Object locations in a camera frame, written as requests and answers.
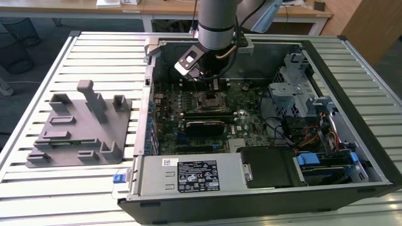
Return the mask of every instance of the slotted worktable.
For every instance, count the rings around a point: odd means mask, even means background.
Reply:
[[[112,175],[130,167],[137,109],[147,71],[144,44],[148,37],[187,38],[185,34],[82,32],[68,37],[61,52],[38,87],[18,125],[0,154],[0,222],[14,225],[137,225],[110,196]],[[311,40],[356,109],[394,163],[402,170],[402,103],[362,60],[348,42],[319,36],[249,36],[259,39]],[[60,168],[25,167],[25,158],[42,129],[53,93],[82,99],[74,91],[78,80],[90,79],[102,98],[125,95],[133,100],[126,131],[124,162],[118,165]],[[122,197],[125,186],[117,188]],[[400,225],[402,194],[362,200],[337,211],[240,218],[184,225]]]

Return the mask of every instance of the open computer tower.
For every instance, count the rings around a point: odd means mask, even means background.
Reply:
[[[138,223],[331,211],[400,188],[309,41],[252,40],[215,91],[173,69],[193,42],[159,40],[148,59],[129,195],[117,201]]]

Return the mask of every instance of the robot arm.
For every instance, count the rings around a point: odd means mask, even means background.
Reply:
[[[281,0],[200,0],[199,43],[175,64],[188,80],[211,81],[228,71],[237,54],[239,28],[244,25],[252,31],[264,32],[280,4]]]

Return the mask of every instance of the wastebasket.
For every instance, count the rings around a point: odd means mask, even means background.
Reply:
[[[0,32],[0,65],[12,74],[20,74],[33,67],[18,36],[12,32]]]
[[[34,46],[40,42],[40,38],[29,18],[0,17],[0,24],[5,29],[16,33],[22,46]]]

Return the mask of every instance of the power supply label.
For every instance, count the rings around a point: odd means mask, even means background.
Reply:
[[[177,162],[177,191],[180,193],[219,191],[215,160]]]

